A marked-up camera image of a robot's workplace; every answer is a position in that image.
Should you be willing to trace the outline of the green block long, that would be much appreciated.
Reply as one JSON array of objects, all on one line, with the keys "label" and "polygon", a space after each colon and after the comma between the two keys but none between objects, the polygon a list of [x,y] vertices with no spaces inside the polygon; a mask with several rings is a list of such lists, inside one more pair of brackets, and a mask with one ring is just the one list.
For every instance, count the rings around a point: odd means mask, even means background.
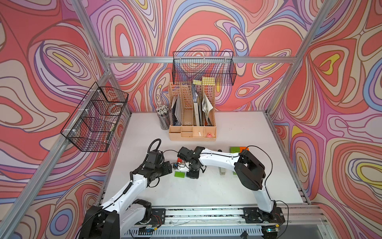
[{"label": "green block long", "polygon": [[230,153],[240,153],[240,152],[241,152],[240,147],[238,147],[238,146],[230,147]]}]

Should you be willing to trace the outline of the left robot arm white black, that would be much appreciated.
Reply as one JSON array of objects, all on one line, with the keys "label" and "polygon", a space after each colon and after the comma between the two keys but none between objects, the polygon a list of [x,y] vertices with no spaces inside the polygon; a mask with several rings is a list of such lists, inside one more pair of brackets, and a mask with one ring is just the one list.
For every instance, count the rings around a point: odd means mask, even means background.
[{"label": "left robot arm white black", "polygon": [[154,210],[152,204],[138,195],[161,176],[172,173],[172,165],[164,160],[163,152],[155,149],[146,153],[143,163],[130,173],[130,181],[100,206],[90,207],[84,217],[77,239],[120,239],[136,224],[149,232],[165,223],[165,209]]}]

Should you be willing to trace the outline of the orange block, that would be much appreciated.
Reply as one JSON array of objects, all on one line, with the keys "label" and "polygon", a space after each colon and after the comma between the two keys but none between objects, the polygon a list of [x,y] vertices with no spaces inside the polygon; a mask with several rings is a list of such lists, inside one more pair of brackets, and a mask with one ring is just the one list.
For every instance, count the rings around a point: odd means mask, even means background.
[{"label": "orange block", "polygon": [[239,148],[240,148],[239,152],[243,152],[245,150],[249,151],[249,147],[239,147]]}]

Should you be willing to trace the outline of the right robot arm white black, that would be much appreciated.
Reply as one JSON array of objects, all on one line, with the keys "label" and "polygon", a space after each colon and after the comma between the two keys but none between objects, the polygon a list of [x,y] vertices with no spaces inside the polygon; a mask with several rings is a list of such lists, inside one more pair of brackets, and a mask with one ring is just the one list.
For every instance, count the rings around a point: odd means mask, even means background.
[{"label": "right robot arm white black", "polygon": [[239,153],[213,151],[201,146],[190,150],[182,147],[178,158],[188,163],[186,176],[198,179],[202,167],[215,166],[234,171],[241,184],[251,190],[257,202],[257,209],[245,218],[256,223],[271,223],[275,220],[277,204],[270,197],[266,187],[265,166],[248,149]]}]

